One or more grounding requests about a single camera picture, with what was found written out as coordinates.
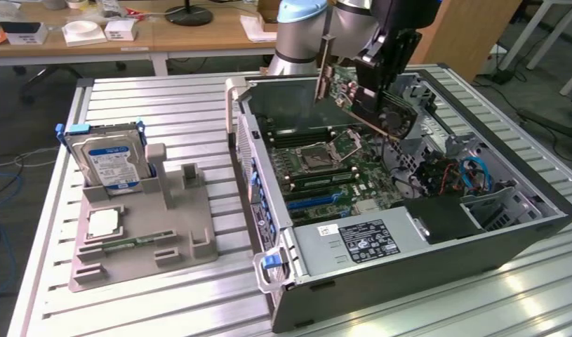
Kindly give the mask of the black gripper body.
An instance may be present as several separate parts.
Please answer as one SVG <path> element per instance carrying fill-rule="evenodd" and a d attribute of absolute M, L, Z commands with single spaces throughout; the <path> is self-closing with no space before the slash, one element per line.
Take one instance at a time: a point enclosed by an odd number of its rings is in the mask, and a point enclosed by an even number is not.
<path fill-rule="evenodd" d="M 375 0 L 369 12 L 377 20 L 379 31 L 389 33 L 400 29 L 421 29 L 433 21 L 440 0 Z"/>

